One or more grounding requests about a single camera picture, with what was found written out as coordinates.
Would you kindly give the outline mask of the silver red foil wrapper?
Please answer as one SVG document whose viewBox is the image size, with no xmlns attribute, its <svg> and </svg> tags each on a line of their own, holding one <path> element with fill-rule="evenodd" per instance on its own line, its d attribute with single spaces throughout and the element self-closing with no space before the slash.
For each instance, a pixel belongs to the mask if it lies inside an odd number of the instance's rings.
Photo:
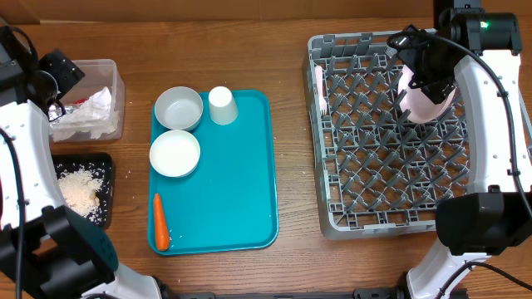
<svg viewBox="0 0 532 299">
<path fill-rule="evenodd" d="M 60 101 L 51 104 L 48 109 L 48 121 L 62 122 L 63 117 L 66 118 L 65 122 L 83 120 L 84 110 L 82 107 L 86 101 L 87 98 L 83 98 L 66 105 Z"/>
</svg>

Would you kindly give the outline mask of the pink round plate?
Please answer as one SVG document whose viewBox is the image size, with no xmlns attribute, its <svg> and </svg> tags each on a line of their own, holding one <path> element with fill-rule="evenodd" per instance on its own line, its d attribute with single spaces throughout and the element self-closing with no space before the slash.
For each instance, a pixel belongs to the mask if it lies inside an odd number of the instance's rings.
<svg viewBox="0 0 532 299">
<path fill-rule="evenodd" d="M 397 88 L 398 93 L 406 92 L 399 103 L 401 111 L 405 112 L 409 110 L 410 114 L 407 119 L 417 124 L 423 124 L 437 119 L 451 104 L 455 97 L 456 89 L 442 103 L 434 104 L 420 89 L 411 89 L 408 86 L 412 76 L 413 72 L 407 66 L 404 66 Z"/>
</svg>

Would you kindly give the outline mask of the white napkin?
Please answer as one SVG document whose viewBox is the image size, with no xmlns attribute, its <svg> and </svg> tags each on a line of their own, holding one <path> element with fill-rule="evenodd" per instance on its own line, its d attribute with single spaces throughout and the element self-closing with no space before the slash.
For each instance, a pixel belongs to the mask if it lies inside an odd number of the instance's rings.
<svg viewBox="0 0 532 299">
<path fill-rule="evenodd" d="M 120 112 L 114 110 L 113 98 L 107 86 L 90 96 L 84 103 L 83 120 L 74 122 L 51 123 L 51 137 L 54 142 L 74 140 L 76 135 L 84 135 L 84 139 L 100 140 L 115 134 L 119 129 Z"/>
</svg>

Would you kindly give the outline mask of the white plastic fork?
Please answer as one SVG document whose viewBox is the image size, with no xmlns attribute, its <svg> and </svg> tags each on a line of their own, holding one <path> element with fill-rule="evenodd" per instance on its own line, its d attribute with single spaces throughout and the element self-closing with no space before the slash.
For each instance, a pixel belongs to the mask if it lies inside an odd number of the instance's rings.
<svg viewBox="0 0 532 299">
<path fill-rule="evenodd" d="M 319 109 L 321 116 L 324 116 L 328 112 L 328 103 L 323 94 L 323 68 L 320 65 L 316 65 L 314 67 L 314 74 L 316 76 Z"/>
</svg>

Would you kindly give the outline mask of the grey bowl with rice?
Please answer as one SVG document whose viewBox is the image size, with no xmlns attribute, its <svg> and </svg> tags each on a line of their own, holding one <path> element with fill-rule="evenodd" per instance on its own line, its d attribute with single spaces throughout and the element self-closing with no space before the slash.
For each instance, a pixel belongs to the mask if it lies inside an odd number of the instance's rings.
<svg viewBox="0 0 532 299">
<path fill-rule="evenodd" d="M 204 104 L 200 95 L 185 86 L 164 91 L 155 102 L 155 118 L 169 130 L 192 131 L 200 123 Z"/>
</svg>

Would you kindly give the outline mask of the white bowl with peanuts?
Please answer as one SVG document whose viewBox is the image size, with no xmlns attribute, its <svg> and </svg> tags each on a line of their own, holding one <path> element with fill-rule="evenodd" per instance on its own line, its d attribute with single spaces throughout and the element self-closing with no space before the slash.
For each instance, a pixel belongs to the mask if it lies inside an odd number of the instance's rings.
<svg viewBox="0 0 532 299">
<path fill-rule="evenodd" d="M 184 130 L 159 135 L 150 147 L 150 165 L 166 177 L 180 178 L 192 173 L 201 155 L 198 140 Z"/>
</svg>

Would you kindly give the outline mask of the white plastic cup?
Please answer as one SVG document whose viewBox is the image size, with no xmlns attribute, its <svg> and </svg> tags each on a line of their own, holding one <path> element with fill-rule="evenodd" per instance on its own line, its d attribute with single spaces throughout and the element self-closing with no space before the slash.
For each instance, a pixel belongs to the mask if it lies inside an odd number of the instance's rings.
<svg viewBox="0 0 532 299">
<path fill-rule="evenodd" d="M 217 125 L 228 125 L 238 117 L 238 106 L 231 90 L 216 86 L 208 95 L 210 119 Z"/>
</svg>

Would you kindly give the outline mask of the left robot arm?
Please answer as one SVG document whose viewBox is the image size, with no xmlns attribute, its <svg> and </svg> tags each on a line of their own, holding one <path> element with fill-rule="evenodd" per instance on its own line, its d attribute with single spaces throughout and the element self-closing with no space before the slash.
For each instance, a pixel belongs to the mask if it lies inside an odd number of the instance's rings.
<svg viewBox="0 0 532 299">
<path fill-rule="evenodd" d="M 61 51 L 39 57 L 22 29 L 1 28 L 1 271 L 16 297 L 171 298 L 157 277 L 119 263 L 106 233 L 62 196 L 48 110 L 84 75 Z"/>
</svg>

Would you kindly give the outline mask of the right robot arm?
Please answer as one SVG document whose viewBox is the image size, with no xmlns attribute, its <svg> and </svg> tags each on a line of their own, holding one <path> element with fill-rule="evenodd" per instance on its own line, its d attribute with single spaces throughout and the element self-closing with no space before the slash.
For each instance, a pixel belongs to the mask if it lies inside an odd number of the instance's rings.
<svg viewBox="0 0 532 299">
<path fill-rule="evenodd" d="M 434 28 L 388 37 L 402 61 L 402 114 L 415 123 L 441 116 L 455 94 L 465 109 L 470 149 L 466 193 L 436 208 L 437 238 L 406 275 L 412 298 L 452 298 L 457 284 L 531 234 L 531 125 L 518 86 L 522 43 L 510 12 L 477 1 L 436 1 Z"/>
</svg>

